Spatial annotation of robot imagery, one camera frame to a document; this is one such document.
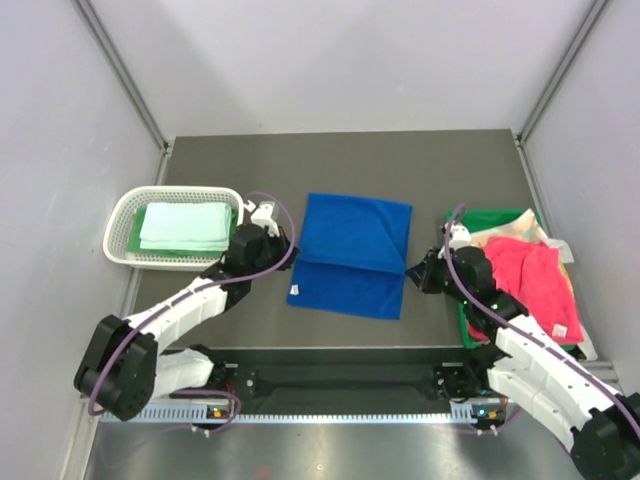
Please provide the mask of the white mint towel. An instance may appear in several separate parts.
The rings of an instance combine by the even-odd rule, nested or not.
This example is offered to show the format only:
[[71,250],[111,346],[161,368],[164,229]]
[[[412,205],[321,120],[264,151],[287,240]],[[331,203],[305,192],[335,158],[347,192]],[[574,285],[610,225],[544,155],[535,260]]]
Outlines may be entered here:
[[214,252],[226,250],[234,209],[224,202],[151,203],[138,233],[144,250]]

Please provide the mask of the blue towel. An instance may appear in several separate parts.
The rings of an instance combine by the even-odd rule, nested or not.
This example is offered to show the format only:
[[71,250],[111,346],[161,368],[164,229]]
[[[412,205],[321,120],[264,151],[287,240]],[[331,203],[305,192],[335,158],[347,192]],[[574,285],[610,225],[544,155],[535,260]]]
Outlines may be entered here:
[[379,320],[401,315],[412,206],[311,193],[287,303]]

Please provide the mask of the green microfiber towel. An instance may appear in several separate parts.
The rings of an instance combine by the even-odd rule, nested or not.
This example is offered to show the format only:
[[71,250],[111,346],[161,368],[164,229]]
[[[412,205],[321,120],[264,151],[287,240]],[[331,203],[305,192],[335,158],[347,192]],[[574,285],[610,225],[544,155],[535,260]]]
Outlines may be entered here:
[[160,257],[219,257],[226,251],[226,247],[208,250],[184,250],[184,249],[144,249],[141,246],[141,230],[146,216],[146,207],[140,207],[133,216],[132,228],[129,234],[126,251],[132,254],[158,255]]

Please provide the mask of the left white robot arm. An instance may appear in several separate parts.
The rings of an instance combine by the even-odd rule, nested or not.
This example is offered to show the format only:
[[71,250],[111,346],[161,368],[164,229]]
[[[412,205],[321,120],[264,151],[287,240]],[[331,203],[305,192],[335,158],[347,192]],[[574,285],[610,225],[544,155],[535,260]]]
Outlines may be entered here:
[[229,248],[186,287],[126,318],[104,317],[96,326],[73,380],[88,399],[91,416],[121,421],[138,415],[150,400],[185,390],[216,396],[227,374],[201,347],[166,349],[205,321],[243,300],[253,280],[291,267],[297,248],[284,231],[240,226]]

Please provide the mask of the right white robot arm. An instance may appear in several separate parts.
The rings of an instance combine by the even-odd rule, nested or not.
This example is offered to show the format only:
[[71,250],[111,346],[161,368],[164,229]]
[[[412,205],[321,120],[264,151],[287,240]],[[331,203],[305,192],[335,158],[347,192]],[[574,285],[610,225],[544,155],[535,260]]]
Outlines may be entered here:
[[544,426],[585,479],[639,475],[639,396],[596,378],[497,287],[484,252],[435,247],[406,272],[425,294],[445,294],[488,338],[466,380],[476,394],[506,396]]

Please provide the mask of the white perforated plastic basket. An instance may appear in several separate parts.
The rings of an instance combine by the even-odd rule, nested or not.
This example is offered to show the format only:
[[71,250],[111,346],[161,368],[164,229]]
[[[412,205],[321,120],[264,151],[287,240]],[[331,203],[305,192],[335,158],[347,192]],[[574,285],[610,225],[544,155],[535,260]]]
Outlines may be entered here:
[[136,214],[139,209],[150,203],[205,203],[222,202],[231,207],[235,231],[244,220],[244,204],[242,197],[235,190],[212,186],[143,186],[124,194],[117,202],[106,227],[103,238],[104,255],[116,264],[137,269],[201,272],[213,263],[215,256],[195,255],[156,255],[129,250],[129,240],[134,231]]

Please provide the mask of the pink red towel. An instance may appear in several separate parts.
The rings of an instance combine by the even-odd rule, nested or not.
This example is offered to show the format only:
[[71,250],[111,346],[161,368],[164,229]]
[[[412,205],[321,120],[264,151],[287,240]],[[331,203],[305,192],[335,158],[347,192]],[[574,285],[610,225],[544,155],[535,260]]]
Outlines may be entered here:
[[554,341],[577,345],[584,340],[558,250],[505,236],[480,237],[472,244],[490,261],[496,286],[523,304]]

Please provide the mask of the floral patterned towel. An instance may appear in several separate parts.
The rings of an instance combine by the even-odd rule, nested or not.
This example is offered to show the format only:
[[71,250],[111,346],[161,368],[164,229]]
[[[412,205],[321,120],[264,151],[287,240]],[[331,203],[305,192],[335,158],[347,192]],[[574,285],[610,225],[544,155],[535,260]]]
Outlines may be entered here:
[[543,243],[559,252],[562,264],[575,262],[568,243],[551,238],[544,230],[536,213],[527,210],[472,210],[465,225],[471,233],[473,246],[485,247],[493,237],[508,237],[528,243]]

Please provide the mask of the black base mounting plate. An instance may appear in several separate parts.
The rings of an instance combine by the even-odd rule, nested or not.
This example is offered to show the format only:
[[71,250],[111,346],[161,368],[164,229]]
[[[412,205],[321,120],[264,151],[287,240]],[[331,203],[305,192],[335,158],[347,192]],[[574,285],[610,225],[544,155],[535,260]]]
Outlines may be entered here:
[[444,412],[490,397],[461,347],[207,349],[244,413]]

